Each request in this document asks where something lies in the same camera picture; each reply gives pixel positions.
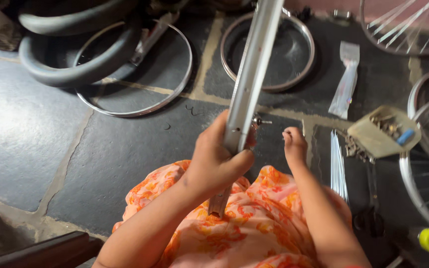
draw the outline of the black rubber tube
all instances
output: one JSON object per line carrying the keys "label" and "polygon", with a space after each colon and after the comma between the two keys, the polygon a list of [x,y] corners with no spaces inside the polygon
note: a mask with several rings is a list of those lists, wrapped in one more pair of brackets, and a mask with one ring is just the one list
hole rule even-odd
{"label": "black rubber tube", "polygon": [[77,67],[57,69],[42,63],[48,37],[29,33],[19,47],[21,63],[38,82],[44,85],[72,88],[91,84],[119,69],[133,56],[142,32],[141,20],[133,15],[124,31],[110,48],[93,60]]}
{"label": "black rubber tube", "polygon": [[[61,5],[70,6],[73,0]],[[21,10],[19,21],[28,30],[36,34],[67,36],[102,29],[125,17],[138,4],[138,0],[108,0],[96,7],[62,16],[40,17],[41,9],[48,9],[46,1],[33,0]]]}

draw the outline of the orange floral dress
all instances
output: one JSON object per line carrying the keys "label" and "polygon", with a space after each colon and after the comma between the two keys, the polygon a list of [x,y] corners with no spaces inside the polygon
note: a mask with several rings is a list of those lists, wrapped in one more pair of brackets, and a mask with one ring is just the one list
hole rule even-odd
{"label": "orange floral dress", "polygon": [[[189,160],[150,173],[127,195],[123,222],[172,186]],[[351,226],[347,204],[332,190],[326,192]],[[180,223],[156,267],[319,267],[302,203],[291,175],[272,166],[261,169],[251,185],[241,177],[233,184],[222,219],[207,214],[208,201]]]}

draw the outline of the plastic packet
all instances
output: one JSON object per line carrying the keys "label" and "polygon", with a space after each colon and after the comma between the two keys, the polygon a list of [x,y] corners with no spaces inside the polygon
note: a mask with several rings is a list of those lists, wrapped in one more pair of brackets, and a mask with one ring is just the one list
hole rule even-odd
{"label": "plastic packet", "polygon": [[360,61],[360,46],[342,41],[340,43],[340,59],[345,65],[345,73],[340,79],[337,91],[329,107],[329,113],[347,119],[347,111],[352,102],[357,85],[357,67]]}

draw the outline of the finger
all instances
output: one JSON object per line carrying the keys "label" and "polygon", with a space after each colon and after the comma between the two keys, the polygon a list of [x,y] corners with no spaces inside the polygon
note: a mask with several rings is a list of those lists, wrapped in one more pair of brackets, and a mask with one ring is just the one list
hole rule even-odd
{"label": "finger", "polygon": [[223,142],[224,130],[226,129],[226,121],[228,119],[228,110],[224,110],[206,129],[211,139],[218,144]]}
{"label": "finger", "polygon": [[251,168],[253,163],[254,153],[251,150],[243,150],[223,163],[223,168],[228,172],[228,176],[239,178]]}
{"label": "finger", "polygon": [[291,137],[290,133],[287,133],[284,131],[282,133],[282,136],[284,137],[284,146],[286,146],[286,147],[290,146],[292,143],[292,137]]}
{"label": "finger", "polygon": [[256,140],[256,129],[254,127],[251,127],[249,130],[249,134],[246,138],[246,146],[247,147],[253,147],[256,146],[257,140]]}
{"label": "finger", "polygon": [[292,141],[294,143],[304,143],[306,139],[304,138],[304,135],[302,134],[301,130],[297,127],[288,127],[284,130],[285,132],[288,132],[291,137]]}

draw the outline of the hand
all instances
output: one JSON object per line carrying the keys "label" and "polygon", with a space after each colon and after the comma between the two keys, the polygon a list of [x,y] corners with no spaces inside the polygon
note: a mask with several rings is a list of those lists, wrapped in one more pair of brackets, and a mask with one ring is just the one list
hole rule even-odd
{"label": "hand", "polygon": [[296,127],[288,127],[282,136],[284,137],[284,153],[289,168],[293,169],[298,165],[306,166],[307,142],[301,131]]}
{"label": "hand", "polygon": [[244,150],[232,156],[223,147],[227,117],[228,110],[225,110],[199,135],[190,167],[178,182],[203,201],[230,186],[254,163],[252,151]]}

